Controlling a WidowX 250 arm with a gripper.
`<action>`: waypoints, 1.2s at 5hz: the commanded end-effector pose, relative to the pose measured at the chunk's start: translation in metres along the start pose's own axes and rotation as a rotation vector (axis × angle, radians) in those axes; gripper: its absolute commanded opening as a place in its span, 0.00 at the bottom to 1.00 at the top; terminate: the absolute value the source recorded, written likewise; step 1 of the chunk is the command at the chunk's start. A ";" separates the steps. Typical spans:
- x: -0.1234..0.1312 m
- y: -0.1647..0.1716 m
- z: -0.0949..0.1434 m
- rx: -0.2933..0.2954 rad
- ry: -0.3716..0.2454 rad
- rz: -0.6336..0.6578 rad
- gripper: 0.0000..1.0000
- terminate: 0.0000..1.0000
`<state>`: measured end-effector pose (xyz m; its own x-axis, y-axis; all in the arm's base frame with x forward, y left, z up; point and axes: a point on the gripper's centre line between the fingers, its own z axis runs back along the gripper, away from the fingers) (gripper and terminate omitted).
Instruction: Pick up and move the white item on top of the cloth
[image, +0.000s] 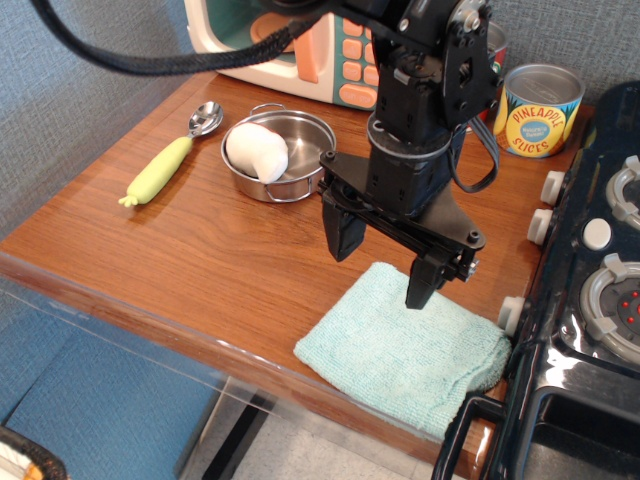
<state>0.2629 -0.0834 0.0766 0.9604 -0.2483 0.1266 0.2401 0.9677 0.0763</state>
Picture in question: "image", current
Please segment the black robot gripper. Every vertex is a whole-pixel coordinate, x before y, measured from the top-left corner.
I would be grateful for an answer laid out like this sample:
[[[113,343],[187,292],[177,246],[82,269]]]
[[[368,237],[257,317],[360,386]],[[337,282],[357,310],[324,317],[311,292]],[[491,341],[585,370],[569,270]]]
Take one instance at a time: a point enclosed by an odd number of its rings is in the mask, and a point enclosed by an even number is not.
[[[399,140],[371,116],[367,137],[365,157],[334,150],[320,157],[327,246],[341,262],[372,227],[412,250],[417,257],[405,304],[422,309],[448,280],[466,281],[475,273],[475,255],[486,243],[451,191],[466,130],[437,129],[420,145]]]

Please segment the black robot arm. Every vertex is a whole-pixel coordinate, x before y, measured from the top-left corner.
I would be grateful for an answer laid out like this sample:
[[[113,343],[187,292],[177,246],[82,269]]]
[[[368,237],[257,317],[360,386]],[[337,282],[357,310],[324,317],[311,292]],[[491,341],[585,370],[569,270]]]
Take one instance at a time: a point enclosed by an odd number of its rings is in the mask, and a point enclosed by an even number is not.
[[[468,279],[485,237],[453,198],[468,127],[499,155],[480,114],[501,77],[488,51],[485,1],[268,1],[301,29],[332,13],[371,33],[379,84],[364,157],[322,154],[328,248],[346,259],[374,228],[412,250],[406,306],[420,309],[445,283]]]

